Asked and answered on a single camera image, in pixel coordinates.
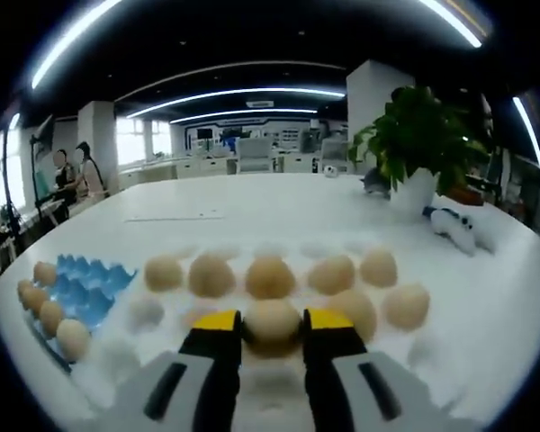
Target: green leaves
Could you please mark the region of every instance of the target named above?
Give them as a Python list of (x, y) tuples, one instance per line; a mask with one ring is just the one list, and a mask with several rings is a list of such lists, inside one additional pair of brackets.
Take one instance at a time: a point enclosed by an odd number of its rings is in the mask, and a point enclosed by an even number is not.
[(381, 171), (392, 187), (403, 182), (419, 167), (440, 173), (439, 189), (463, 185), (470, 163), (487, 155), (484, 146), (473, 139), (460, 120), (459, 112), (442, 105), (425, 87), (403, 87), (384, 115), (360, 130), (348, 151), (357, 158), (357, 147), (368, 137), (368, 151), (381, 163)]

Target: white column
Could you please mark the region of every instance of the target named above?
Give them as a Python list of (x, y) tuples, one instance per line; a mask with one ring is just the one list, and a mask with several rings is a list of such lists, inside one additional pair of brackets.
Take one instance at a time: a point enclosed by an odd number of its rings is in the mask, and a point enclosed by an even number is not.
[[(414, 86), (414, 77), (376, 61), (368, 60), (346, 77), (348, 100), (348, 140), (365, 126), (384, 114), (392, 91), (402, 86)], [(364, 148), (358, 150), (361, 158)], [(366, 159), (368, 167), (375, 166), (375, 157)]]
[(152, 120), (144, 121), (144, 149), (146, 150), (146, 160), (154, 159), (154, 148), (152, 147)]
[(86, 141), (107, 189), (118, 185), (114, 103), (94, 101), (78, 112), (78, 142)]
[(180, 126), (179, 124), (171, 124), (170, 139), (172, 141), (172, 154), (175, 156), (185, 154), (184, 126)]

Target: table surface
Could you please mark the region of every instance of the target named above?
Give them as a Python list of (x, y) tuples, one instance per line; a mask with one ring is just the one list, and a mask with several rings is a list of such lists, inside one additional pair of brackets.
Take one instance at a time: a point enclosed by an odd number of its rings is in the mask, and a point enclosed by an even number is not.
[[(221, 216), (125, 222), (140, 207), (159, 216), (168, 206)], [(424, 220), (404, 219), (387, 202), (366, 197), (352, 175), (257, 174), (139, 184), (63, 223), (16, 259), (0, 278), (0, 332), (34, 396), (64, 427), (89, 415), (90, 408), (24, 322), (16, 284), (32, 275), (38, 260), (55, 262), (58, 254), (71, 253), (132, 269), (189, 241), (381, 243), (393, 250), (400, 281), (420, 281), (431, 293), (427, 326), (445, 336), (465, 385), (455, 414), (489, 422), (509, 403), (540, 352), (540, 238), (489, 205), (468, 212), (495, 236), (495, 255), (465, 256)], [(384, 349), (384, 343), (375, 347)]]

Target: brown egg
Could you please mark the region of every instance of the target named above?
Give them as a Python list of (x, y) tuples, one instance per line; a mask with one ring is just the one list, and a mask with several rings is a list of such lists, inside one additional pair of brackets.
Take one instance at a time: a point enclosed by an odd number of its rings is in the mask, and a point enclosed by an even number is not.
[(45, 301), (40, 308), (40, 323), (49, 337), (56, 336), (58, 325), (64, 319), (62, 307), (55, 301)]
[(360, 275), (367, 284), (378, 288), (394, 286), (398, 280), (396, 260), (389, 250), (377, 248), (360, 263)]
[(56, 266), (50, 263), (39, 261), (34, 266), (34, 279), (42, 285), (53, 285), (56, 283)]
[(321, 294), (334, 295), (352, 288), (355, 278), (356, 269), (348, 256), (332, 256), (310, 270), (308, 285)]
[(182, 267), (176, 256), (160, 255), (148, 260), (144, 267), (144, 280), (149, 290), (161, 293), (182, 284)]
[(255, 301), (244, 317), (247, 348), (256, 356), (288, 356), (300, 341), (302, 318), (285, 300)]
[(58, 325), (56, 339), (62, 354), (69, 362), (83, 358), (90, 347), (90, 332), (76, 319), (63, 319)]
[(376, 332), (376, 310), (370, 299), (356, 290), (339, 292), (328, 299), (327, 309), (345, 315), (364, 342), (370, 342)]
[(399, 286), (382, 303), (386, 320), (397, 329), (412, 331), (424, 324), (430, 308), (430, 294), (419, 283)]
[(40, 288), (28, 288), (22, 293), (22, 305), (30, 309), (34, 318), (40, 315), (42, 304), (48, 299), (48, 294)]
[(236, 286), (236, 278), (223, 257), (203, 254), (190, 265), (188, 284), (199, 297), (218, 298)]
[(246, 272), (246, 291), (259, 300), (286, 297), (296, 286), (290, 267), (279, 256), (261, 256)]
[(34, 284), (32, 281), (29, 281), (28, 279), (23, 279), (18, 283), (18, 298), (22, 299), (22, 293), (26, 291), (28, 288), (34, 288)]

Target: small figurine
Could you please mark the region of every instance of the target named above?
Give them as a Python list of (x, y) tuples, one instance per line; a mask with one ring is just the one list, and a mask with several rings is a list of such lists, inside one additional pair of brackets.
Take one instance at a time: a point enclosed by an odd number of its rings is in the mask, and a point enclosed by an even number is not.
[(332, 165), (324, 166), (324, 176), (327, 178), (336, 178), (338, 177), (338, 169)]
[(422, 215), (430, 219), (438, 235), (448, 237), (465, 254), (473, 256), (476, 248), (494, 252), (491, 237), (468, 215), (461, 215), (446, 207), (425, 207)]
[(368, 171), (360, 181), (364, 184), (367, 194), (380, 194), (385, 198), (390, 198), (390, 180), (380, 173), (378, 167)]

